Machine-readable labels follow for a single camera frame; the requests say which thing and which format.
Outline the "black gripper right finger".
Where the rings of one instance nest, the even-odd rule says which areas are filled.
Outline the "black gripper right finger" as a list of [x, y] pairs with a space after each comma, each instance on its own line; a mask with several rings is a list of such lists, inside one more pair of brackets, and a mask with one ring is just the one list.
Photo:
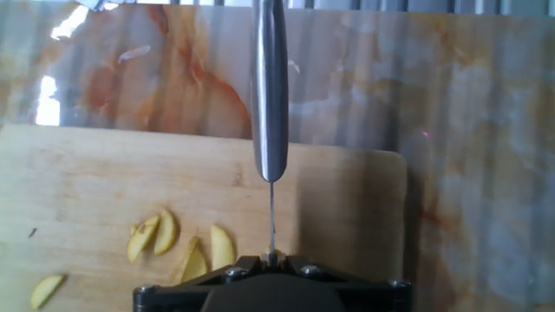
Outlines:
[[306, 265], [310, 265], [310, 260], [303, 256], [284, 256], [277, 257], [277, 265], [283, 270], [300, 270]]

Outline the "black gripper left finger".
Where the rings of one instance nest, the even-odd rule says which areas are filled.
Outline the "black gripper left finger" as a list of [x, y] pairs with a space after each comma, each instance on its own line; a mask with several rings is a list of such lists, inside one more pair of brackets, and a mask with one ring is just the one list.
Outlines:
[[245, 270], [264, 270], [267, 262], [260, 256], [242, 256], [236, 262], [236, 266]]

